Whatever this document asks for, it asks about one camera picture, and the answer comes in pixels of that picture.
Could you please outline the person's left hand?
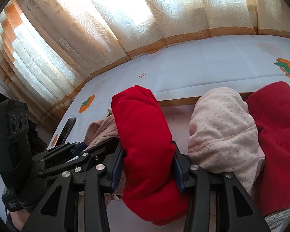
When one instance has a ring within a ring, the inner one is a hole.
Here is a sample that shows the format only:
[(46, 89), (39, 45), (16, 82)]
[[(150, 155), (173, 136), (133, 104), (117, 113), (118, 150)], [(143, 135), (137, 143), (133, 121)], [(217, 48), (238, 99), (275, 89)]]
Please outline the person's left hand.
[(7, 217), (11, 218), (12, 227), (15, 228), (16, 230), (21, 231), (24, 227), (24, 224), (28, 220), (30, 213), (26, 210), (20, 210), (16, 212), (8, 212), (8, 215), (6, 215), (5, 206), (1, 200), (1, 195), (4, 190), (4, 187), (5, 187), (4, 182), (0, 176), (0, 218), (1, 220)]

